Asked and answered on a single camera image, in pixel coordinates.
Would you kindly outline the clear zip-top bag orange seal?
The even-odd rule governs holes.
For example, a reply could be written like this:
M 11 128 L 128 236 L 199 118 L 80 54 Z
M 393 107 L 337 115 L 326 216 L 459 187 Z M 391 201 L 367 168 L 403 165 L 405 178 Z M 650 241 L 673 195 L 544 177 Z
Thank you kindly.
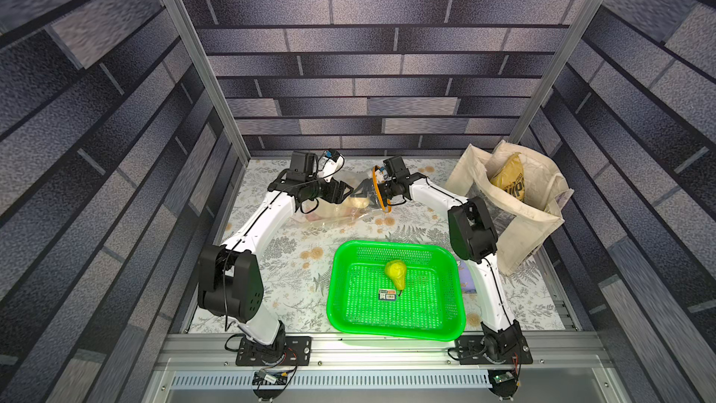
M 348 197 L 340 204 L 324 200 L 303 203 L 291 222 L 305 228 L 336 228 L 361 219 L 381 215 L 383 209 L 373 184 L 370 170 L 339 172 L 335 179 L 352 188 Z

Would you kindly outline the green pear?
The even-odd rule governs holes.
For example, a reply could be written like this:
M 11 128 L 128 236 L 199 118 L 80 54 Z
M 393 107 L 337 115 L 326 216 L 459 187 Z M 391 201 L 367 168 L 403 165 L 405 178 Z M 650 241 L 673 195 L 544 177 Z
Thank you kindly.
M 400 259 L 391 260 L 385 265 L 384 273 L 392 281 L 398 295 L 401 295 L 406 289 L 406 275 L 408 274 L 406 263 Z

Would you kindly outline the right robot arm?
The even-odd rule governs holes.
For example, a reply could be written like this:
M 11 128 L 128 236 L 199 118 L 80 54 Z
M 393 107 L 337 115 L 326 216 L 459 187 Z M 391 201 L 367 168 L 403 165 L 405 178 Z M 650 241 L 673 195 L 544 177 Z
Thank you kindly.
M 383 209 L 401 197 L 446 214 L 451 249 L 464 261 L 480 298 L 483 356 L 503 364 L 515 356 L 514 351 L 521 352 L 524 337 L 503 290 L 496 256 L 498 234 L 486 203 L 444 190 L 421 173 L 410 173 L 400 157 L 375 166 L 371 179 Z

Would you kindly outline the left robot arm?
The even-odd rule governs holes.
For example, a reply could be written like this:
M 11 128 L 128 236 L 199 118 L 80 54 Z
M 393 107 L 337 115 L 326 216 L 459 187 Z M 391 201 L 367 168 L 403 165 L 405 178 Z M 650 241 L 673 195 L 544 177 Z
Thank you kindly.
M 334 178 L 344 164 L 335 149 L 321 157 L 295 151 L 248 221 L 220 246 L 207 244 L 201 251 L 198 306 L 226 323 L 236 322 L 245 339 L 260 349 L 283 351 L 285 325 L 263 303 L 259 255 L 303 203 L 341 204 L 352 194 L 353 187 Z

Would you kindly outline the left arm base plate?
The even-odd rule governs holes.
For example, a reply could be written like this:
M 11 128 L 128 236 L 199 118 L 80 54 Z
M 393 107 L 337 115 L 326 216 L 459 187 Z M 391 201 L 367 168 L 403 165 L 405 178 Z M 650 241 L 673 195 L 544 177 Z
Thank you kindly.
M 311 360 L 313 338 L 310 336 L 278 337 L 267 346 L 240 337 L 235 365 L 239 367 L 305 367 Z

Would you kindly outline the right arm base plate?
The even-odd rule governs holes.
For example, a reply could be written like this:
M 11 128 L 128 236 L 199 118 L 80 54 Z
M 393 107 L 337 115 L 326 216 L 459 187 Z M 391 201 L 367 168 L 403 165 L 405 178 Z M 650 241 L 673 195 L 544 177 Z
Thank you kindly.
M 463 335 L 447 349 L 447 355 L 461 365 L 501 367 L 533 364 L 531 348 L 522 336 L 505 343 L 492 337 L 485 341 L 482 334 Z

